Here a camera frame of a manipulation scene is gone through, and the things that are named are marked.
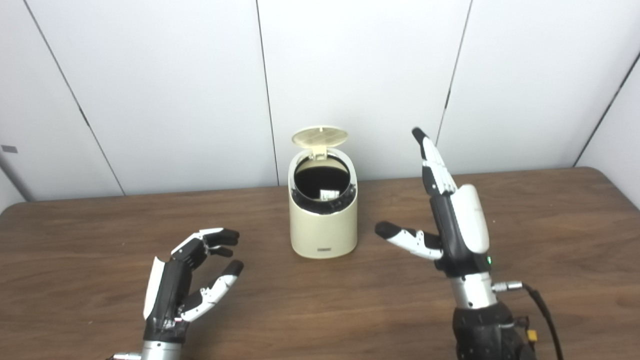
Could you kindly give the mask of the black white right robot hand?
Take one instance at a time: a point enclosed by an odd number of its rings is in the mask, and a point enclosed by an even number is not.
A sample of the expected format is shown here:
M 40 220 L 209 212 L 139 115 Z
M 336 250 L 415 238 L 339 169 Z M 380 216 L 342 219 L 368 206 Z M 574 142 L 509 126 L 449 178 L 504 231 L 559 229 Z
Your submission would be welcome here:
M 448 278 L 490 272 L 489 231 L 477 189 L 472 184 L 457 186 L 432 139 L 419 127 L 411 133 L 420 146 L 422 183 L 438 234 L 388 221 L 375 224 L 375 234 L 412 255 L 434 261 Z

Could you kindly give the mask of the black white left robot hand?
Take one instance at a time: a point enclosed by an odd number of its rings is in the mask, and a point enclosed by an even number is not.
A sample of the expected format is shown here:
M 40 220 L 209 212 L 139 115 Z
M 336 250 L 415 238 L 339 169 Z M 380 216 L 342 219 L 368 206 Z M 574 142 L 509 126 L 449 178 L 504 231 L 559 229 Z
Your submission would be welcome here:
M 237 246 L 239 238 L 240 233 L 230 228 L 205 228 L 178 244 L 169 260 L 154 258 L 142 310 L 144 341 L 185 344 L 190 324 L 224 298 L 244 264 L 232 260 L 217 278 L 190 292 L 194 271 L 209 256 L 233 257 L 230 246 Z

